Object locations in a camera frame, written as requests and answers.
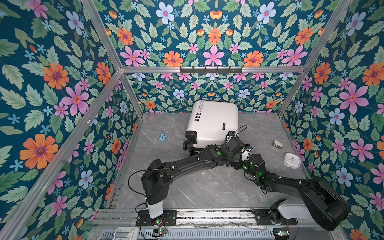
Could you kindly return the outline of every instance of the floral wallpaper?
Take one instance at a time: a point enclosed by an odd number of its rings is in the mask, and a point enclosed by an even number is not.
[[[114,69],[79,1],[2,1],[0,29],[3,227]],[[135,122],[119,83],[18,239],[84,239]]]
[[[311,176],[350,203],[349,239],[383,239],[383,1],[354,0],[285,113]]]
[[[337,3],[118,0],[96,7],[126,66],[295,66],[304,64]]]

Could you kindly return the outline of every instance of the sticker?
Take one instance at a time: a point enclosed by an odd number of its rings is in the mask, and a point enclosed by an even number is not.
[[[159,142],[165,142],[167,140],[168,134],[162,133],[159,137]]]

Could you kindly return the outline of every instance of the robotic arm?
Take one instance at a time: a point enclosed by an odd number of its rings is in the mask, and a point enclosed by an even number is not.
[[[252,154],[248,160],[241,155],[246,145],[238,138],[231,137],[226,144],[208,145],[196,155],[173,162],[162,163],[154,160],[141,177],[147,196],[151,218],[163,213],[162,201],[168,195],[169,184],[175,179],[203,169],[226,165],[243,169],[254,176],[254,183],[261,190],[282,192],[301,198],[312,218],[326,230],[334,230],[351,211],[350,205],[322,178],[292,179],[267,171],[260,154]]]

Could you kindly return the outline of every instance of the pink flower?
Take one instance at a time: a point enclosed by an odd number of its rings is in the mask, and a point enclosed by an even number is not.
[[[54,180],[54,182],[48,188],[48,195],[51,195],[53,193],[53,191],[55,190],[55,185],[56,185],[56,187],[63,187],[63,185],[64,185],[63,181],[60,180],[60,179],[62,179],[66,174],[67,174],[66,171],[62,171],[62,172],[59,173],[59,175],[57,175],[57,177]]]
[[[166,81],[168,82],[169,79],[173,79],[173,76],[172,76],[172,73],[162,73],[162,75],[160,76],[161,79],[166,79]]]
[[[237,82],[240,82],[241,80],[245,80],[245,76],[248,75],[248,73],[236,73],[233,78],[237,79]]]
[[[238,43],[236,43],[231,45],[231,48],[229,49],[229,51],[232,51],[232,54],[234,54],[234,53],[238,53],[239,49],[240,49],[240,46]]]
[[[111,92],[111,93],[109,94],[109,96],[107,97],[107,100],[105,100],[105,102],[107,103],[107,102],[109,102],[109,101],[112,101],[112,96],[113,96],[113,92]]]
[[[303,46],[300,45],[296,51],[293,51],[293,49],[288,50],[288,57],[284,58],[281,62],[282,63],[288,63],[287,66],[300,65],[302,57],[305,57],[308,52],[301,52],[303,50]]]
[[[98,216],[99,216],[99,209],[95,209],[95,211],[92,212],[91,220],[93,221],[97,219]]]
[[[223,52],[217,52],[217,46],[213,45],[211,47],[211,53],[209,52],[204,52],[203,53],[204,57],[208,58],[204,65],[209,65],[212,63],[212,66],[216,63],[216,65],[221,65],[221,60],[219,58],[222,58],[224,56]]]
[[[70,155],[70,157],[68,158],[68,162],[72,162],[72,156],[73,157],[78,157],[79,156],[79,152],[78,151],[76,151],[77,149],[79,149],[79,147],[80,147],[80,144],[77,144],[76,145],[76,147],[74,148],[74,150],[73,150],[73,152],[72,152],[72,154]]]
[[[305,77],[305,80],[303,81],[303,90],[305,89],[306,92],[308,92],[308,89],[312,86],[312,77],[308,78],[308,75]]]
[[[229,90],[233,88],[233,83],[230,83],[229,81],[227,83],[224,83],[224,89]]]
[[[377,210],[381,211],[384,209],[384,199],[381,198],[381,194],[379,192],[376,193],[376,196],[373,193],[369,194],[372,198],[369,203],[376,205]]]
[[[322,88],[323,87],[319,87],[319,88],[315,87],[314,88],[314,91],[311,92],[311,96],[313,96],[312,101],[314,101],[314,100],[316,100],[316,102],[320,101],[320,97],[322,97],[324,95],[324,93],[321,92]]]
[[[45,13],[48,11],[48,8],[41,4],[40,0],[29,0],[28,2],[25,3],[30,9],[33,10],[35,13],[36,17],[43,16],[43,18],[48,19],[47,14]]]
[[[88,83],[88,79],[84,79],[84,78],[81,78],[81,81],[79,82],[80,86],[81,86],[81,90],[86,90],[88,91],[88,88],[91,86],[89,83]]]
[[[264,82],[261,82],[260,87],[261,87],[262,89],[263,89],[263,88],[267,88],[269,84],[270,84],[270,83],[268,82],[268,80],[265,80]]]
[[[200,89],[200,86],[201,84],[198,84],[197,81],[195,81],[195,83],[191,83],[191,89],[193,90],[196,90],[196,89]]]
[[[251,77],[252,79],[254,78],[256,81],[259,81],[260,78],[264,78],[264,73],[252,73],[253,76]]]
[[[179,81],[183,80],[184,82],[188,82],[188,79],[191,79],[192,76],[189,75],[189,73],[177,73],[179,75]]]
[[[125,46],[125,51],[126,51],[126,53],[121,52],[120,56],[127,58],[127,60],[125,60],[125,64],[127,66],[130,66],[133,63],[133,66],[138,67],[139,63],[141,63],[141,64],[145,63],[142,58],[139,58],[139,56],[140,56],[139,50],[134,50],[132,53],[131,48],[128,46]]]
[[[190,52],[190,53],[196,53],[196,51],[199,50],[199,49],[197,48],[197,44],[193,45],[193,43],[191,43],[191,46],[189,46],[188,49],[189,49],[189,52]]]
[[[339,152],[341,154],[342,150],[345,150],[345,147],[343,147],[344,141],[339,142],[339,140],[335,139],[335,143],[332,143],[332,146],[334,147],[334,152]]]
[[[354,83],[351,83],[348,87],[349,94],[346,92],[342,92],[339,94],[341,99],[346,100],[341,103],[340,109],[346,109],[348,106],[350,106],[349,112],[354,115],[358,110],[356,104],[361,107],[368,105],[368,100],[366,98],[360,98],[367,92],[367,90],[368,86],[364,86],[356,91],[356,85]]]
[[[71,116],[76,115],[77,109],[84,114],[88,110],[88,104],[85,100],[88,100],[89,94],[81,93],[81,86],[78,83],[74,86],[74,91],[70,87],[66,87],[65,89],[71,97],[63,97],[61,101],[67,106],[72,105],[70,109]]]
[[[157,81],[156,88],[159,88],[161,90],[161,89],[163,89],[163,87],[164,87],[163,82]]]
[[[65,203],[67,201],[67,197],[64,197],[61,199],[61,196],[57,197],[57,202],[53,202],[50,204],[50,207],[52,208],[51,217],[57,213],[58,216],[61,215],[62,209],[67,208],[67,204]]]
[[[384,116],[384,105],[383,104],[378,104],[377,105],[378,106],[378,108],[380,108],[376,113],[377,114],[383,114],[383,116]]]
[[[87,155],[89,155],[89,152],[93,152],[93,147],[95,146],[95,144],[92,143],[92,141],[89,141],[89,142],[85,142],[85,147],[84,147],[84,151],[87,151]]]
[[[308,169],[311,171],[311,172],[314,172],[314,169],[316,168],[315,165],[313,165],[313,163],[310,163],[309,166],[308,166]]]
[[[367,143],[366,145],[364,145],[364,140],[362,138],[358,140],[358,144],[359,145],[357,145],[355,142],[351,142],[351,147],[356,149],[351,152],[351,155],[352,156],[359,155],[360,162],[364,162],[365,157],[369,159],[373,159],[372,153],[368,152],[368,150],[372,150],[373,145],[370,143]]]
[[[315,117],[317,117],[318,115],[319,115],[319,108],[317,108],[316,106],[315,107],[313,107],[312,109],[311,109],[311,116],[313,116],[314,118]]]
[[[195,2],[197,3],[199,0],[188,0],[188,4],[192,6],[192,3]]]
[[[288,50],[284,50],[284,48],[277,54],[277,58],[283,59],[285,56],[287,56]]]
[[[151,53],[147,52],[147,50],[140,50],[140,57],[143,57],[144,60],[151,59],[149,56]]]
[[[341,83],[339,83],[338,87],[340,87],[340,90],[347,89],[348,90],[348,85],[350,85],[352,82],[349,81],[349,77],[346,77],[345,79],[341,79]]]
[[[371,168],[371,173],[374,175],[378,176],[373,179],[373,182],[376,184],[380,184],[384,180],[384,165],[382,163],[379,163],[377,170],[376,168]]]
[[[113,116],[113,109],[111,108],[111,106],[109,106],[107,109],[107,116],[109,118],[111,118]]]
[[[64,118],[64,115],[68,115],[68,111],[66,111],[68,109],[68,106],[64,105],[63,106],[63,103],[62,102],[59,102],[59,105],[55,105],[53,106],[55,109],[56,109],[56,112],[55,112],[55,115],[58,116],[60,115],[61,119]]]
[[[305,157],[303,156],[303,154],[305,153],[305,149],[300,149],[299,144],[296,145],[296,149],[297,149],[297,153],[299,154],[301,161],[305,162]]]

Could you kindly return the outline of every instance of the floor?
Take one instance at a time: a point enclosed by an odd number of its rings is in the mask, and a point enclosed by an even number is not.
[[[149,114],[145,115],[139,137],[131,159],[127,162],[126,176],[146,169],[155,159],[162,162],[175,161],[189,156],[182,149],[185,130],[190,114]],[[239,113],[239,126],[248,128],[240,133],[244,143],[250,143],[265,160],[270,172],[285,177],[305,178],[302,168],[293,170],[283,165],[286,152],[295,153],[288,133],[277,114]],[[162,133],[168,134],[166,142],[159,142]],[[272,142],[279,140],[282,149],[272,147]],[[132,176],[130,185],[139,192],[142,189],[140,177],[144,172]],[[132,192],[127,185],[128,177],[118,192],[117,209],[132,209],[145,202],[142,195]],[[251,181],[244,179],[242,170],[230,167],[216,167],[203,170],[177,179],[170,187],[164,208],[232,208],[232,207],[269,207],[280,198],[297,200],[282,193],[264,195]]]

